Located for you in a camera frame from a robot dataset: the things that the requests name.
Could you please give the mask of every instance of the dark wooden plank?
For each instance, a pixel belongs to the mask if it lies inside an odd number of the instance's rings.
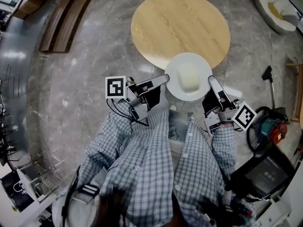
[[[40,51],[50,51],[55,42],[56,36],[65,17],[74,0],[60,0],[60,3],[47,25],[43,39],[40,45]]]
[[[90,0],[75,0],[68,11],[56,38],[53,52],[68,52],[81,18]]]

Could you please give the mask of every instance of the tiled floor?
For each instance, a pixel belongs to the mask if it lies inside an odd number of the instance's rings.
[[[137,82],[164,71],[137,51],[130,35],[134,11],[144,0],[92,0],[80,23],[71,51],[64,54],[36,52],[32,60],[27,95],[27,130],[32,152],[56,166],[61,179],[81,163],[86,147],[109,108],[104,99],[105,76],[127,75]],[[208,0],[224,15],[231,32],[228,56],[213,73],[224,87],[238,90],[241,101],[254,109],[271,106],[269,82],[261,74],[273,68],[276,105],[293,111],[297,80],[285,67],[290,58],[303,60],[303,38],[298,33],[278,35],[258,13],[253,0]],[[202,100],[183,102],[169,92],[177,110],[193,111],[203,122]],[[251,152],[245,133],[237,132],[238,163]],[[291,158],[301,130],[288,126],[280,148]]]

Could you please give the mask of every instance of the table top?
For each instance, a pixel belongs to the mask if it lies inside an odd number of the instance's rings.
[[[183,52],[201,55],[214,68],[231,41],[223,15],[207,0],[146,0],[134,13],[131,34],[138,51],[162,69]]]

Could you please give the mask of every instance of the checkered shirt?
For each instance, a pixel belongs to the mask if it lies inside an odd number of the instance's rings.
[[[127,104],[120,108],[129,112]],[[219,169],[229,177],[236,162],[233,127],[214,132],[211,146],[207,143],[197,119],[188,114],[188,130],[174,176],[169,148],[169,110],[148,112],[149,127],[135,124],[111,112],[86,148],[86,157],[79,172],[79,183],[92,183],[107,169],[106,179],[99,185],[100,195],[113,188],[125,192],[127,226],[163,226],[173,217],[172,193],[175,194],[189,226],[211,226],[201,213],[199,202],[208,198],[218,204],[223,197],[224,182]],[[253,220],[246,226],[252,226]]]

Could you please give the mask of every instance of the dark hair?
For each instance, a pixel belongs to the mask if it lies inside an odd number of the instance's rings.
[[[122,204],[123,191],[114,189],[111,194],[100,196],[98,210],[92,227],[118,227],[120,216],[125,216]]]

